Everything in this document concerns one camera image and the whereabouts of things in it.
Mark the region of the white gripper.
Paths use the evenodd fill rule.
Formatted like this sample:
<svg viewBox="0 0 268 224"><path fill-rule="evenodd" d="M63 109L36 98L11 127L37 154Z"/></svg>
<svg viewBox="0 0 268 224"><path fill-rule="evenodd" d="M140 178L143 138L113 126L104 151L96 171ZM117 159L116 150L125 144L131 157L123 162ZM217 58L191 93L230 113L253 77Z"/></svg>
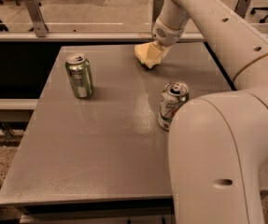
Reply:
<svg viewBox="0 0 268 224"><path fill-rule="evenodd" d="M157 19L152 28L152 35L155 42L145 43L142 46L142 63L158 65L168 54L179 38L184 29L174 30L165 26L160 19Z"/></svg>

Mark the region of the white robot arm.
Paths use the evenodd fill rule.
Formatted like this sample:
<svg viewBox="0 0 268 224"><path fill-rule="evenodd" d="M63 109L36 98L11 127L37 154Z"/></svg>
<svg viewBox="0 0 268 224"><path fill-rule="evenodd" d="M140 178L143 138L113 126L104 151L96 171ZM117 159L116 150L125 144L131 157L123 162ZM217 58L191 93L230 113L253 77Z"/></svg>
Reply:
<svg viewBox="0 0 268 224"><path fill-rule="evenodd" d="M168 160L176 224L264 224L260 168L268 160L268 38L219 0L167 0L157 62L193 21L234 91L189 100L175 114Z"/></svg>

